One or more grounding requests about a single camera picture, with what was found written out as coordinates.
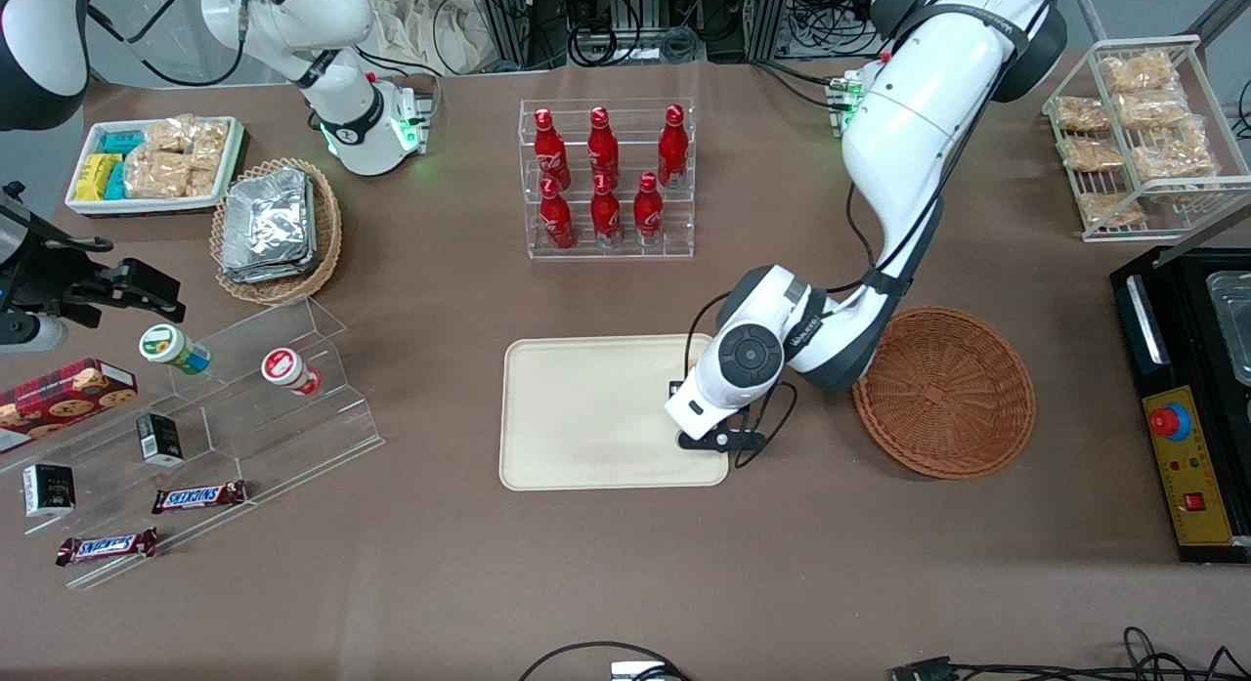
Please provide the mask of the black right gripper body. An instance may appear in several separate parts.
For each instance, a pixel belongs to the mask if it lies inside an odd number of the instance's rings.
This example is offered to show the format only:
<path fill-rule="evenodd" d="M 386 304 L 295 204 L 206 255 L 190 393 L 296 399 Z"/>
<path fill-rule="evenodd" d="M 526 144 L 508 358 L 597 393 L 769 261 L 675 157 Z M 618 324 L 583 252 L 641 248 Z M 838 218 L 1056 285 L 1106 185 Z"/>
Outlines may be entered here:
<path fill-rule="evenodd" d="M 106 237 L 70 237 L 23 203 L 23 183 L 3 187 L 3 312 L 73 315 L 71 305 L 108 299 L 106 265 L 93 253 L 113 250 Z"/>

